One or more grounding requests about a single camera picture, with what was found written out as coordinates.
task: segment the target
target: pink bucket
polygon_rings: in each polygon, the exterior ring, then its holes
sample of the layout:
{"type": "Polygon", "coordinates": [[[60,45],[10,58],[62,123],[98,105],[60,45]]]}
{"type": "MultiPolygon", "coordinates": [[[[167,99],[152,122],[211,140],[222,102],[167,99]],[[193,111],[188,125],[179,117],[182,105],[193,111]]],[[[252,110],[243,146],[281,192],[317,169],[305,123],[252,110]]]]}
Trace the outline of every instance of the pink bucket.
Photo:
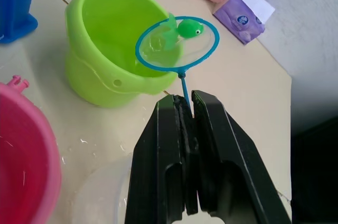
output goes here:
{"type": "Polygon", "coordinates": [[[59,152],[42,112],[14,76],[0,83],[0,223],[45,224],[61,186],[59,152]]]}

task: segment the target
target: green plastic bucket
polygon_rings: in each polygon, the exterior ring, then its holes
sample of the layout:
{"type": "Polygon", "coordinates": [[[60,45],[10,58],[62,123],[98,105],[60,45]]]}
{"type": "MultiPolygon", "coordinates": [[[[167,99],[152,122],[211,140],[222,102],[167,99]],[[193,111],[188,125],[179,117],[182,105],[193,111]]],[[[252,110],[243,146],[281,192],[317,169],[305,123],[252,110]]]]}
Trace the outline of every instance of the green plastic bucket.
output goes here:
{"type": "Polygon", "coordinates": [[[135,45],[147,28],[166,18],[167,12],[154,0],[72,0],[65,11],[71,87],[103,107],[165,90],[177,75],[143,66],[136,59],[135,45]]]}

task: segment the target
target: purple tissue pack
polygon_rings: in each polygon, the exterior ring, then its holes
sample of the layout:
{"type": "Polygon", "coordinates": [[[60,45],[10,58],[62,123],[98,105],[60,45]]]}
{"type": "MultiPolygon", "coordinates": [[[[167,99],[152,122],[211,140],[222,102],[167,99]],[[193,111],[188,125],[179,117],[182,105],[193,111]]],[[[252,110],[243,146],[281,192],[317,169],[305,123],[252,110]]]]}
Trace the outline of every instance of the purple tissue pack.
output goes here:
{"type": "Polygon", "coordinates": [[[213,15],[245,45],[264,32],[274,10],[265,0],[224,0],[213,15]]]}

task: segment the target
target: blue container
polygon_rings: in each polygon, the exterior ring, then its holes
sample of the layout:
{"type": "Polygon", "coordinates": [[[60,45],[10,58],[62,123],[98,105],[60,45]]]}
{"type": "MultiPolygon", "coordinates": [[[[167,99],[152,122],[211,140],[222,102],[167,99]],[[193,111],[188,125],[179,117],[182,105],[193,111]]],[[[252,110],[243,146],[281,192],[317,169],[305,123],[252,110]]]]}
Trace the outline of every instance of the blue container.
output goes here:
{"type": "Polygon", "coordinates": [[[32,0],[0,0],[0,43],[10,43],[37,28],[29,14],[32,0]]]}

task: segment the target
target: green toy fish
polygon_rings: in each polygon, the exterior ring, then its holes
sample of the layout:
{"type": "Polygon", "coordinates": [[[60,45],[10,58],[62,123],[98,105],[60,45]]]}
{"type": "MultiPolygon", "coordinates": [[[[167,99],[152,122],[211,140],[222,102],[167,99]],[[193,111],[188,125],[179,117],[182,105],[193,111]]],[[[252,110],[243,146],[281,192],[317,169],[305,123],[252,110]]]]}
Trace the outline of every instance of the green toy fish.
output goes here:
{"type": "Polygon", "coordinates": [[[184,39],[194,38],[203,33],[204,27],[198,21],[185,19],[177,25],[175,16],[169,14],[169,20],[161,23],[161,26],[167,26],[170,30],[162,34],[165,39],[164,50],[171,50],[175,47],[179,36],[184,39]]]}

